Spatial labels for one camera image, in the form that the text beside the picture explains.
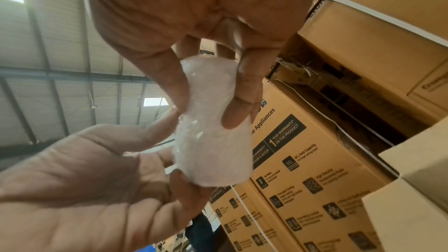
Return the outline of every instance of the icon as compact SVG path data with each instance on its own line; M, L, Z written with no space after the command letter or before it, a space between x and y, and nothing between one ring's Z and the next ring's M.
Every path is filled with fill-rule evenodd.
M223 217L223 215L221 214L221 211L219 209L216 209L215 212L218 217Z
M317 181L313 177L310 177L307 180L305 180L303 182L303 185L305 185L305 187L313 194L316 194L317 192L323 190L322 186L319 183L317 183Z
M224 225L224 229L225 229L225 231L226 231L227 233L231 233L231 232L232 232L232 230L230 229L230 227L229 227L228 224L225 224L225 225Z
M272 204L278 209L283 207L283 203L280 201L280 199L277 197L277 195L274 195L269 198L271 200Z
M356 244L356 246L358 246L362 251L377 248L362 231L349 233L348 235L350 239Z
M237 251L242 251L243 250L241 248L241 246L239 245L238 241L233 242L233 245L235 245L235 248L237 249Z
M303 245L309 252L321 252L314 242L305 242Z
M282 162L289 169L289 171L293 171L299 167L299 164L291 156L285 158Z
M261 187L261 189L268 187L266 180L261 176L257 178L257 183Z
M253 239L253 241L255 241L255 244L257 246L262 246L263 245L263 241L261 241L261 238L258 236L258 234L252 235L252 239Z
M302 229L302 227L299 225L299 223L293 217L287 218L286 222L288 223L289 227L293 231L299 231Z
M235 201L235 199L232 198L229 200L229 202L230 202L230 205L232 205L232 207L234 209L238 208L238 204L237 204L237 201Z
M244 223L245 226L250 226L252 224L251 221L246 216L242 216L241 221Z
M340 219L346 217L344 212L333 202L322 206L332 219Z

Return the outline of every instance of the white lump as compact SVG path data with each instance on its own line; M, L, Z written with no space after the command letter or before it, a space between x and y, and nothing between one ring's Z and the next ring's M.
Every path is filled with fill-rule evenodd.
M234 95L238 63L205 56L181 63L190 85L190 101L175 133L177 167L191 182L204 187L248 180L253 170L250 118L232 130L221 125Z

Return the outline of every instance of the metal roof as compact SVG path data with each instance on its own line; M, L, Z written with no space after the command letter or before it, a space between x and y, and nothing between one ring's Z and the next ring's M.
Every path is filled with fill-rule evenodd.
M169 106L143 98L165 96L102 40L83 0L0 0L0 159L98 123L146 125Z

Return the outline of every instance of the box flap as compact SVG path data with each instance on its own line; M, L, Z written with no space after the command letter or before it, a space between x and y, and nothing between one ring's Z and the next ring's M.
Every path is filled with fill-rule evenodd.
M448 118L379 156L448 211Z
M448 215L403 179L363 198L386 252L444 251Z

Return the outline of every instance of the plastic strap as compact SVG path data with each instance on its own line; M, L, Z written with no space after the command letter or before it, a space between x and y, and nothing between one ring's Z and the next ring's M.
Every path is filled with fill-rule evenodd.
M358 141L356 141L355 139L353 139L353 137L351 137L344 129L342 129L342 127L340 127L334 120L332 120L331 118L327 117L325 114L323 114L322 112L320 112L319 110L317 110L317 108L315 108L312 104L310 104L306 99L304 99L296 90L294 90L294 88L291 88L288 84L286 84L283 81L280 81L278 79L276 79L276 81L279 81L281 83L283 83L286 87L288 87L289 89L293 90L304 102L306 102L309 106L311 106L315 111L317 111L320 115L322 115L324 118L326 118L327 120L329 120L330 122L332 122L334 125L336 125L336 127L342 131L342 133L344 133L353 143L355 143L358 147L360 147L366 154L368 154L369 157L371 157L374 161L376 161L377 163L379 163L382 167L386 168L391 174L393 174L395 177L399 177L399 175L395 172L395 170L393 168L391 168L388 164L386 164L385 162L383 162L382 160L380 160L377 156L375 156L374 154L372 154L368 149L366 149L362 144L358 143Z
M359 11L364 12L366 14L369 14L369 15L371 15L373 17L376 17L378 19L386 21L386 22L388 22L388 23L390 23L392 25L395 25L397 27L403 28L403 29L405 29L405 30L407 30L407 31L409 31L411 33L414 33L416 35L422 36L422 37L424 37L424 38L426 38L426 39L428 39L428 40L430 40L432 42L438 43L439 45L442 45L442 46L448 48L448 41L447 40L445 40L445 39L443 39L443 38L441 38L441 37L439 37L437 35L431 34L431 33L427 32L427 31L425 31L423 29L420 29L420 28L418 28L418 27L416 27L414 25L406 23L406 22L404 22L402 20L398 20L397 18L388 16L386 14L383 14L383 13L378 12L376 10L370 9L370 8L368 8L366 6L363 6L361 4L358 4L358 3L350 1L350 0L332 0L332 1L344 4L346 6L349 6L349 7L353 8L353 9L356 9L356 10L359 10Z
M268 244L272 247L272 250L274 252L279 252L277 250L277 248L275 248L274 244L272 244L272 242L269 240L269 238L267 237L267 235L263 232L263 230L261 229L261 227L258 225L258 222L255 220L255 218L253 217L253 215L251 214L251 212L249 212L249 210L247 209L246 205L244 204L243 200L241 200L238 192L235 190L235 188L233 186L230 186L233 190L233 192L235 193L235 195L237 196L239 202L243 205L244 209L246 210L246 212L249 214L249 216L251 217L251 219L253 220L253 222L255 223L255 225L258 227L258 230L261 232L261 235L263 235L263 237L266 239L266 241L268 242Z

